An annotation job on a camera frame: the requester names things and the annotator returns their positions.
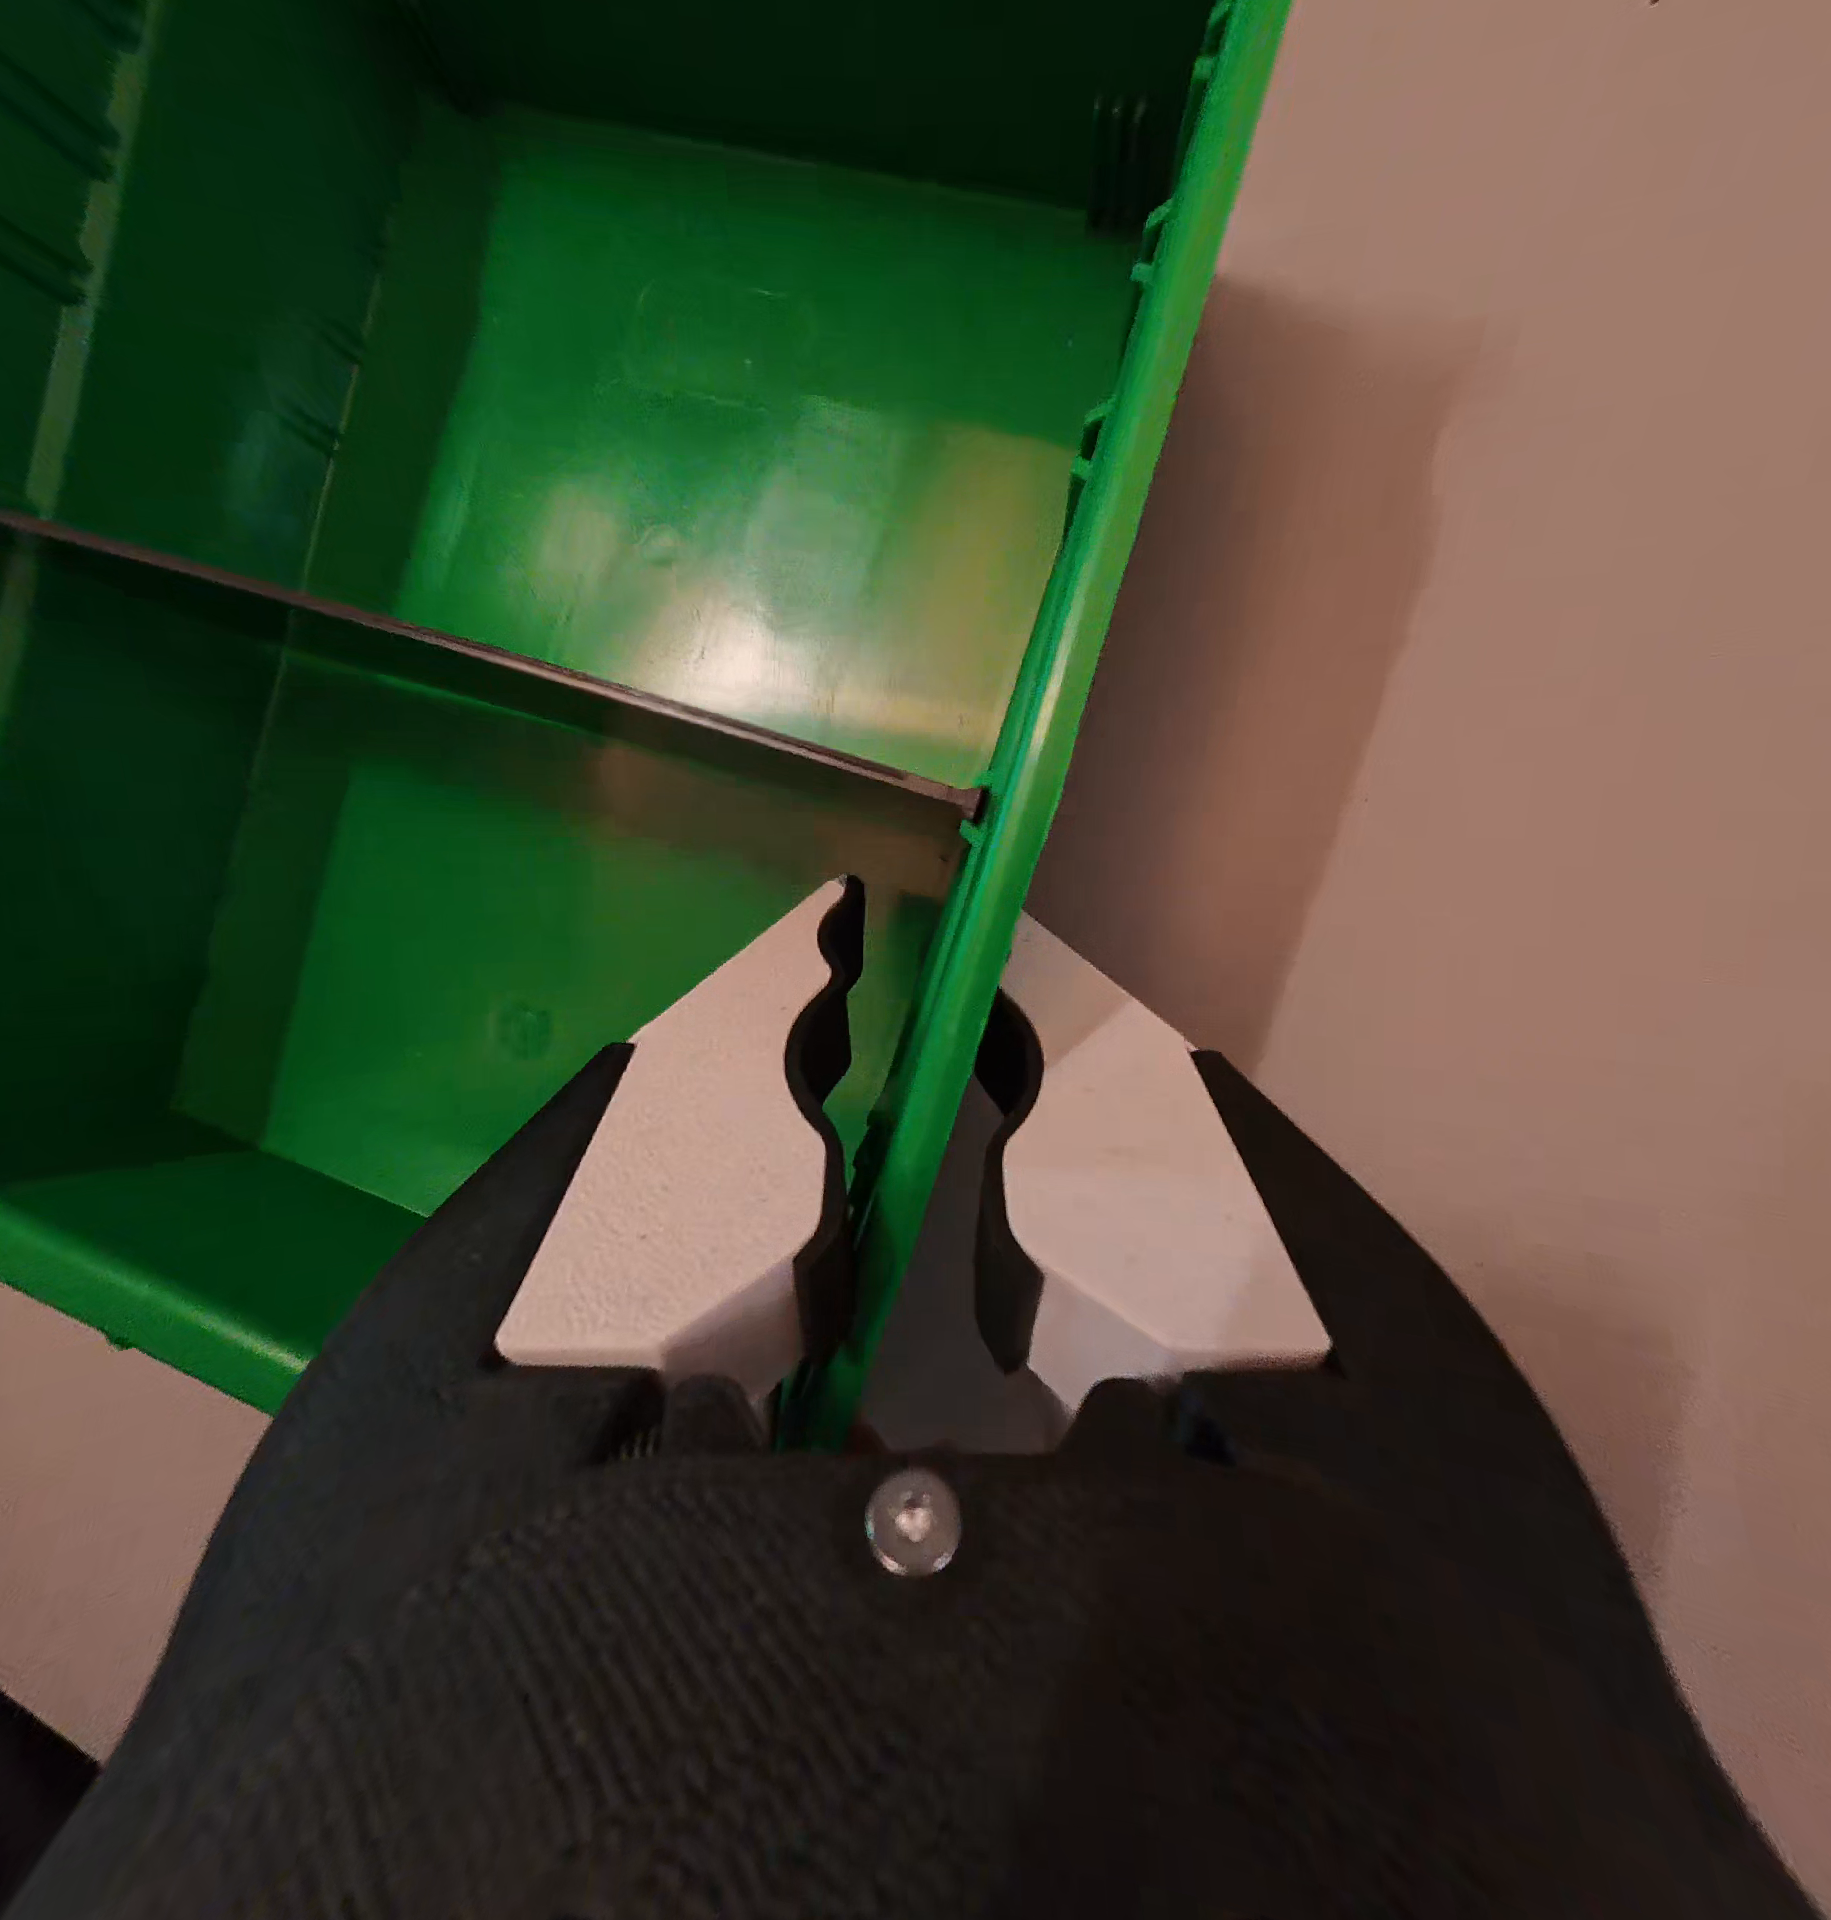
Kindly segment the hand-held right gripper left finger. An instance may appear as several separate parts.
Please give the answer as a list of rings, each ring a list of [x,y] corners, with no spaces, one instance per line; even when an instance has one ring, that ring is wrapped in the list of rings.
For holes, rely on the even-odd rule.
[[[730,1378],[767,1399],[856,1322],[845,1140],[863,880],[836,877],[626,1037],[496,1330],[513,1365]]]

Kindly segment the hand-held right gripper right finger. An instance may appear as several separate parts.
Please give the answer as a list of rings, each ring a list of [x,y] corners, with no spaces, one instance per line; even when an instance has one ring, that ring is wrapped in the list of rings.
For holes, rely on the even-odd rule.
[[[1312,1372],[1328,1330],[1210,1094],[1203,1057],[1020,920],[975,1080],[975,1333],[1062,1417],[1098,1383]]]

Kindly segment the black bin divider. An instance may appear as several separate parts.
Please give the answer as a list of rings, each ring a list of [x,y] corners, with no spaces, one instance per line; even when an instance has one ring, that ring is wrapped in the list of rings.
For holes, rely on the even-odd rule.
[[[230,714],[222,771],[168,771],[145,743],[145,718],[116,718],[112,691],[69,691],[83,734],[65,773],[83,773],[83,819],[112,824],[116,795],[152,773],[168,827],[199,819],[230,837],[285,808],[276,837],[285,870],[329,862],[354,773],[401,773],[432,801],[470,801],[513,851],[466,857],[488,827],[383,827],[381,851],[408,870],[453,857],[457,903],[488,920],[496,897],[536,905],[542,888],[580,888],[626,940],[671,930],[759,922],[819,880],[856,877],[874,920],[934,920],[961,870],[961,827],[981,792],[957,792],[874,761],[810,748],[753,724],[712,718],[649,691],[536,667],[476,638],[413,630],[381,614],[226,577],[193,558],[96,540],[0,506],[0,554],[38,580],[83,593],[83,630],[160,641],[168,707],[193,680]]]

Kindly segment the green plastic bin with divider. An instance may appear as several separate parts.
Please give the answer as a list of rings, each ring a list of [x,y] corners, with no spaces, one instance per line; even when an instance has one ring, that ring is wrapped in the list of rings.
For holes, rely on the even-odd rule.
[[[995,999],[1290,4],[0,0],[0,506],[981,792],[863,912],[827,1095],[836,1446]],[[276,1416],[408,1233],[759,922],[470,920],[354,773],[329,862],[83,819],[69,691],[230,714],[0,554],[0,1281]]]

